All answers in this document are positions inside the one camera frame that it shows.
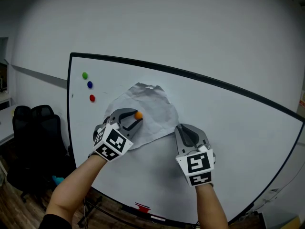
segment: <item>white marker cube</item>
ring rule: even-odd
[[[211,171],[214,170],[212,149],[202,153],[197,152],[192,155],[177,156],[176,161],[184,173],[187,183],[191,187],[212,181]]]
[[[117,128],[117,125],[107,124],[98,132],[94,142],[93,150],[108,161],[124,155],[133,145]]]

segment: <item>whiteboard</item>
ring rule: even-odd
[[[92,89],[88,81],[93,82]],[[137,82],[161,86],[176,107],[180,123],[205,131],[216,154],[214,189],[228,221],[268,186],[302,129],[302,119],[295,113],[211,78],[147,62],[72,53],[67,108],[77,167],[92,151],[93,130],[103,122],[108,104]],[[91,94],[94,103],[89,100]],[[127,206],[138,208],[135,203],[140,203],[150,207],[151,214],[196,223],[195,189],[185,181],[175,161],[177,154],[175,137],[168,135],[108,163],[92,186]]]

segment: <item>green magnet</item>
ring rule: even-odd
[[[82,77],[86,80],[88,78],[88,74],[86,72],[83,72]]]

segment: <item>crumpled paper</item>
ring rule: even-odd
[[[174,132],[179,124],[177,110],[160,86],[137,83],[109,104],[104,118],[120,108],[134,108],[143,114],[143,125],[132,138],[131,149],[139,148]],[[131,123],[122,122],[125,127]]]

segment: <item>floor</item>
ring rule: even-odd
[[[0,160],[3,162],[7,168],[13,159],[14,155],[12,150],[14,149],[13,140],[6,143],[5,146],[9,146],[3,150],[7,152],[2,152]],[[39,206],[35,197],[33,195],[26,195],[26,202],[23,203],[20,195],[21,191],[14,188],[6,180],[4,180],[3,185],[0,187],[0,229],[37,229],[44,216],[44,210]],[[42,195],[42,202],[45,207],[47,207],[52,191],[48,190]],[[94,189],[91,189],[87,195],[88,199],[96,200],[101,194]],[[131,213],[121,210],[122,205],[107,198],[102,197],[102,201],[98,204],[98,207],[108,212],[109,214],[125,221],[129,224],[135,225],[136,228],[143,229],[175,229],[176,227],[165,226],[162,224],[153,223],[152,221],[139,218]],[[78,221],[83,217],[83,206],[80,205],[79,209],[74,214],[72,227],[78,229]],[[98,211],[93,209],[92,213],[88,217],[89,229],[134,229],[135,227],[126,225],[123,222],[118,221]],[[264,228],[262,221],[259,216],[252,215],[243,221],[237,221],[230,225],[232,229],[261,229]]]

